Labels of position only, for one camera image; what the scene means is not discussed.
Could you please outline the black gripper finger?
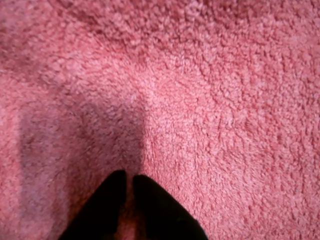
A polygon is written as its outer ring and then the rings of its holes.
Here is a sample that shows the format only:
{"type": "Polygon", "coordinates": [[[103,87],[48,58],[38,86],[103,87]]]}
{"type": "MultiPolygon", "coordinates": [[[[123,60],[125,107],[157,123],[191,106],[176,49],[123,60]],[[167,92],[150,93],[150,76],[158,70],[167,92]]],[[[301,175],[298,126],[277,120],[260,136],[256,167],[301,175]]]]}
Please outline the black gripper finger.
{"type": "Polygon", "coordinates": [[[149,240],[207,240],[199,222],[150,177],[133,177],[136,206],[144,216],[149,240]]]}
{"type": "Polygon", "coordinates": [[[86,201],[59,239],[114,240],[126,194],[126,171],[112,172],[86,201]]]}

